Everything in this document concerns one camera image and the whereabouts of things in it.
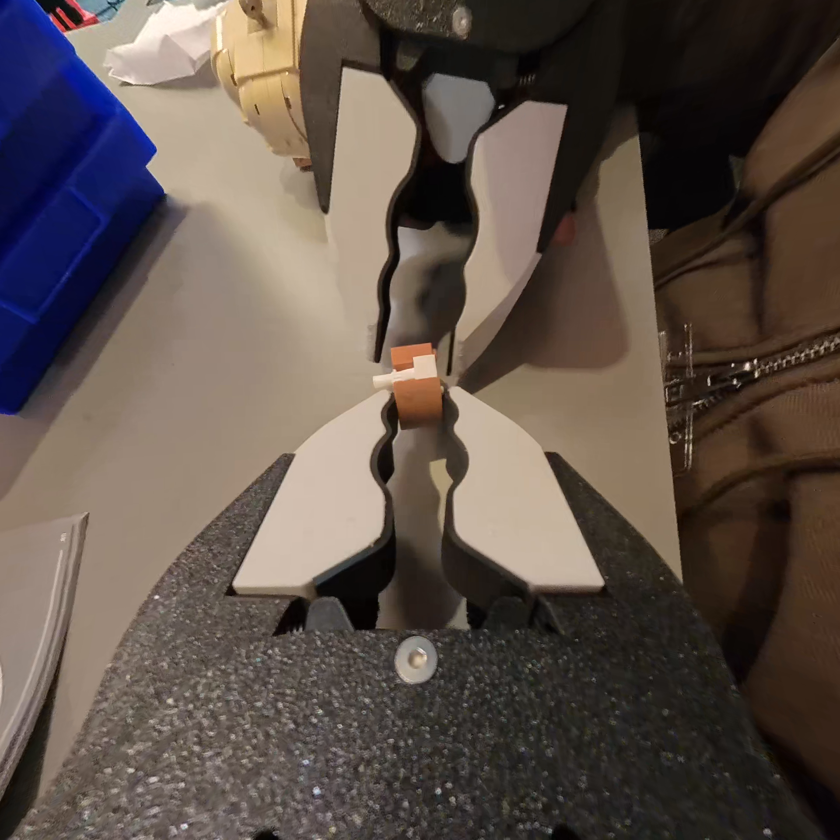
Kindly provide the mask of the person's right forearm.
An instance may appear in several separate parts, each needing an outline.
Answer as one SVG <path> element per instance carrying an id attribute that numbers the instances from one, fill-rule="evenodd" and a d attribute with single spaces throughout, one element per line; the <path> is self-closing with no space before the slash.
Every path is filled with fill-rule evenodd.
<path id="1" fill-rule="evenodd" d="M 648 232 L 657 243 L 736 190 L 730 165 L 838 38 L 839 2 L 626 2 L 608 73 L 637 110 Z"/>

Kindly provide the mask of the torn white paper bag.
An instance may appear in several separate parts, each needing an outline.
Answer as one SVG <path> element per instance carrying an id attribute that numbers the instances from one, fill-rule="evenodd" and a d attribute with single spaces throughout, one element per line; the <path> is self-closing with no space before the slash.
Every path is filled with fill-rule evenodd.
<path id="1" fill-rule="evenodd" d="M 103 68 L 110 78 L 135 87 L 193 77 L 209 60 L 216 20 L 225 6 L 163 2 L 133 41 L 107 51 Z"/>

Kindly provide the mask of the tan brown brick toy figure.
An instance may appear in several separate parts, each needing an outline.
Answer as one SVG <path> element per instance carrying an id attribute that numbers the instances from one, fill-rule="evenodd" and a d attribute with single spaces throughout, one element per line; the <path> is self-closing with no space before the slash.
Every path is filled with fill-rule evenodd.
<path id="1" fill-rule="evenodd" d="M 243 121 L 270 150 L 312 168 L 302 112 L 301 35 L 306 1 L 231 1 L 212 31 L 213 72 Z"/>

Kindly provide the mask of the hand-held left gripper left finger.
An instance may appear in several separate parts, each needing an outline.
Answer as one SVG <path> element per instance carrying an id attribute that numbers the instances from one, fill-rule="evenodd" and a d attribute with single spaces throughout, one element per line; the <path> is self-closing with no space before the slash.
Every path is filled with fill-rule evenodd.
<path id="1" fill-rule="evenodd" d="M 394 575 L 393 394 L 376 392 L 295 452 L 233 579 L 237 595 L 378 599 Z"/>

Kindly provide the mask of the brown round brick piece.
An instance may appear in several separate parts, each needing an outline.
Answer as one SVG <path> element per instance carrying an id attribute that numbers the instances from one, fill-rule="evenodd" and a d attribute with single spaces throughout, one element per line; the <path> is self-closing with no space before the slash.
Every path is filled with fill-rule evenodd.
<path id="1" fill-rule="evenodd" d="M 444 390 L 438 376 L 436 351 L 431 343 L 391 348 L 392 369 L 373 376 L 377 392 L 395 399 L 402 430 L 438 425 L 443 418 Z"/>

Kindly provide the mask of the grey desk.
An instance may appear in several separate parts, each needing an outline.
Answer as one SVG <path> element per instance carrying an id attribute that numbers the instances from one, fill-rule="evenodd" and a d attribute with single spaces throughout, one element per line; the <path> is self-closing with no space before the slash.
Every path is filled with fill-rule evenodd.
<path id="1" fill-rule="evenodd" d="M 78 30 L 157 148 L 167 200 L 21 414 L 2 416 L 2 530 L 89 514 L 51 703 L 22 766 L 50 791 L 122 636 L 187 544 L 282 454 L 370 394 L 309 175 L 213 72 L 125 87 L 102 63 L 151 8 Z M 681 577 L 642 155 L 616 114 L 577 237 L 543 258 L 467 388 L 559 453 Z"/>

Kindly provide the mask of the person's brown jacket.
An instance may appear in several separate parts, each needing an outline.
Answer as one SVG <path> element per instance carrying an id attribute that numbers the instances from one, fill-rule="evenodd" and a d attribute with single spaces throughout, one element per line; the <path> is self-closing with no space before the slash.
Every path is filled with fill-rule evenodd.
<path id="1" fill-rule="evenodd" d="M 839 43 L 732 202 L 653 249 L 683 579 L 830 837 L 839 796 Z"/>

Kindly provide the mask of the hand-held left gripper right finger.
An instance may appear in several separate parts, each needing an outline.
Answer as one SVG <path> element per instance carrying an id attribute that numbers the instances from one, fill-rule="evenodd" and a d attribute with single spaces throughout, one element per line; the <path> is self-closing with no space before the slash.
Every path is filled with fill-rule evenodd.
<path id="1" fill-rule="evenodd" d="M 461 595 L 593 594 L 604 585 L 541 445 L 459 386 L 444 398 L 445 577 Z"/>

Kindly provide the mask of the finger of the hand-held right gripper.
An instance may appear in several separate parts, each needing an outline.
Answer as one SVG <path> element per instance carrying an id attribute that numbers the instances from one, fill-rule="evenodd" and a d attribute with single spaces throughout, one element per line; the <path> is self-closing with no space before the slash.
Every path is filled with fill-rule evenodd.
<path id="1" fill-rule="evenodd" d="M 399 90 L 342 69 L 339 94 L 339 289 L 370 362 L 380 362 L 398 260 L 397 205 L 416 168 L 418 125 Z"/>
<path id="2" fill-rule="evenodd" d="M 463 375 L 498 334 L 540 260 L 538 244 L 567 106 L 523 101 L 476 136 L 469 194 L 476 237 L 464 265 L 465 305 L 454 334 Z"/>

